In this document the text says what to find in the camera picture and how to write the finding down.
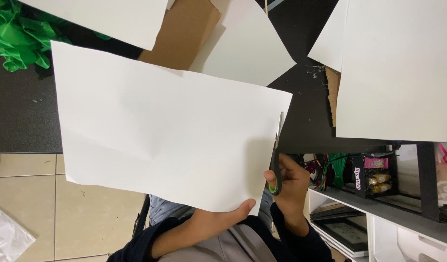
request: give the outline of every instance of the black table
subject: black table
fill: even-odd
[[[257,2],[263,6],[263,0]],[[285,0],[269,12],[273,26],[297,63],[269,85],[293,93],[280,136],[281,152],[383,152],[389,144],[384,140],[336,138],[325,73],[316,78],[307,73],[312,71],[310,66],[320,65],[307,54],[336,2]],[[131,59],[141,52],[115,39],[98,39],[83,27],[70,25],[61,29],[75,45]],[[0,152],[63,152],[53,71],[31,66],[10,73],[2,62],[0,57]]]

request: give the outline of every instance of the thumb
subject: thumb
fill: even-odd
[[[267,180],[268,184],[275,188],[276,180],[275,180],[275,173],[272,170],[267,170],[264,172],[265,180]]]
[[[222,213],[225,217],[226,222],[230,223],[231,226],[245,220],[251,212],[251,209],[255,206],[254,199],[248,199],[244,201],[239,208],[236,210]]]

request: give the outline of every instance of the black sleeve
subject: black sleeve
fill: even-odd
[[[126,246],[110,255],[107,262],[153,262],[158,259],[152,259],[152,244],[162,233],[180,225],[182,221],[170,217],[144,229],[136,235]]]
[[[270,207],[270,213],[277,228],[280,241],[300,261],[332,262],[332,253],[320,235],[309,225],[309,233],[306,236],[297,236],[291,233],[285,226],[285,218],[276,203]]]

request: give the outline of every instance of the tiled floor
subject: tiled floor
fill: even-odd
[[[103,262],[133,232],[144,194],[67,182],[63,155],[0,155],[0,209],[36,241],[16,262]]]

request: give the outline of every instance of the gray pants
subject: gray pants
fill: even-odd
[[[194,213],[196,208],[177,204],[174,202],[167,201],[160,197],[154,195],[149,195],[151,198],[151,205],[149,207],[149,222],[151,226],[156,223],[161,222],[168,217],[181,218],[188,214]],[[274,202],[274,198],[267,188],[264,188],[264,193],[262,194],[261,207],[259,208],[259,217],[262,222],[267,226],[267,228],[272,232],[272,216],[270,215],[270,206]]]

